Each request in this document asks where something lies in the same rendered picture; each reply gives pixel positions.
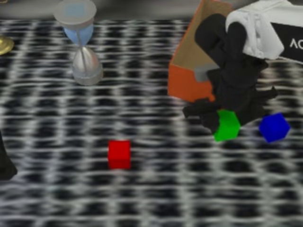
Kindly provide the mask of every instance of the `orange box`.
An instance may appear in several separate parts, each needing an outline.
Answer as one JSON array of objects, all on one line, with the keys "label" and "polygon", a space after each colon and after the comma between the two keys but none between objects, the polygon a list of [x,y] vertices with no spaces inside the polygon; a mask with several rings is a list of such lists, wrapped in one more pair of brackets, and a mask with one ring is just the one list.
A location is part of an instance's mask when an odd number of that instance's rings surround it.
[{"label": "orange box", "polygon": [[194,69],[213,60],[195,43],[195,32],[200,23],[208,16],[220,13],[227,16],[232,6],[217,0],[202,0],[179,43],[170,63],[168,95],[194,102],[200,98],[214,101],[212,85],[209,81],[197,82]]}]

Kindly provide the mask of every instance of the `hourglass top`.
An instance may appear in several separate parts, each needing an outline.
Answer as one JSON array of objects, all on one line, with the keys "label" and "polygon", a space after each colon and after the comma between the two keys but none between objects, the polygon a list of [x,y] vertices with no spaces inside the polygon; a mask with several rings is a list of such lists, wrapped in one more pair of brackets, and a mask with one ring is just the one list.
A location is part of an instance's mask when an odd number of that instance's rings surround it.
[{"label": "hourglass top", "polygon": [[80,30],[94,22],[96,12],[96,5],[91,0],[63,0],[53,15],[63,27]]}]

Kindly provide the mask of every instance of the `white object with black text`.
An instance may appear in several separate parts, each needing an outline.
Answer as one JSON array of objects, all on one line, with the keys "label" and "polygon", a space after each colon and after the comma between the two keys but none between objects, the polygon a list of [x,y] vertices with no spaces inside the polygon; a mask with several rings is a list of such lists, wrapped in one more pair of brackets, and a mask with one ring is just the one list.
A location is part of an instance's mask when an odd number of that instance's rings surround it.
[{"label": "white object with black text", "polygon": [[303,64],[303,6],[288,0],[259,0],[233,11],[226,19],[247,31],[243,53],[260,59],[286,59]]}]

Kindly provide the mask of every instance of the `cube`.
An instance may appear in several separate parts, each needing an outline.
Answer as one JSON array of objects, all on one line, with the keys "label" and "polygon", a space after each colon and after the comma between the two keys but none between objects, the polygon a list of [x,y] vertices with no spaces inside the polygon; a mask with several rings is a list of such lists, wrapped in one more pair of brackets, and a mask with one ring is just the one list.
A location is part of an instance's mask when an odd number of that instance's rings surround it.
[{"label": "cube", "polygon": [[267,143],[284,139],[290,130],[290,125],[281,113],[265,116],[259,130]]},{"label": "cube", "polygon": [[108,166],[110,169],[130,169],[131,152],[129,140],[111,140],[108,144]]},{"label": "cube", "polygon": [[232,140],[238,137],[241,124],[233,111],[219,110],[219,128],[214,134],[214,140]]}]

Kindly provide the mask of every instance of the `checkered tablecloth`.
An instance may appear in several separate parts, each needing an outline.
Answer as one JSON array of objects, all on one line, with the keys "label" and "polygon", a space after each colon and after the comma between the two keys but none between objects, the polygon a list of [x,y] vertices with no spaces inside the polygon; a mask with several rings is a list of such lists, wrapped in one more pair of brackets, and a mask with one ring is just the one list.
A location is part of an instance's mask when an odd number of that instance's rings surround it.
[{"label": "checkered tablecloth", "polygon": [[[303,67],[271,62],[259,87],[292,126],[267,144],[255,121],[216,143],[167,96],[188,21],[103,21],[90,47],[105,78],[71,76],[75,47],[53,21],[0,21],[0,128],[19,173],[0,184],[0,227],[303,227]],[[109,170],[109,140],[132,169]]]}]

